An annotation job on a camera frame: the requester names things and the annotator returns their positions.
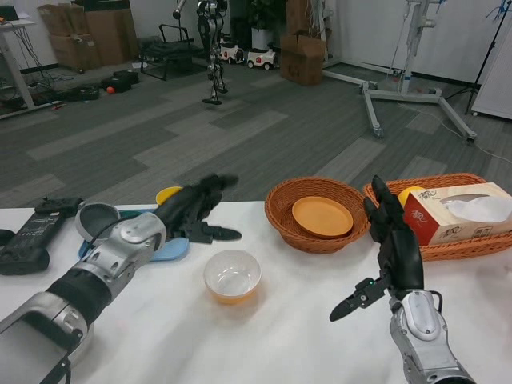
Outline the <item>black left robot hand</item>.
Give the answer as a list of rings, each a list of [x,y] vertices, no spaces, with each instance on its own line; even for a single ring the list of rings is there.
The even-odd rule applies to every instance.
[[[237,241],[237,230],[211,226],[205,219],[222,200],[223,191],[238,183],[233,174],[210,174],[198,183],[184,186],[169,197],[154,214],[167,230],[167,240],[187,238],[190,242],[211,244],[213,241]]]

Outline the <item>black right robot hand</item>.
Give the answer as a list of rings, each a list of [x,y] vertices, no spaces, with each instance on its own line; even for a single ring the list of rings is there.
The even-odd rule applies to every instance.
[[[382,298],[386,291],[392,297],[404,298],[409,290],[424,289],[422,256],[417,237],[404,221],[404,209],[398,197],[377,175],[371,188],[377,204],[365,197],[366,216],[370,235],[380,245],[378,252],[379,277],[365,278],[355,286],[351,296],[340,302],[329,316],[336,322],[358,308],[367,308]]]

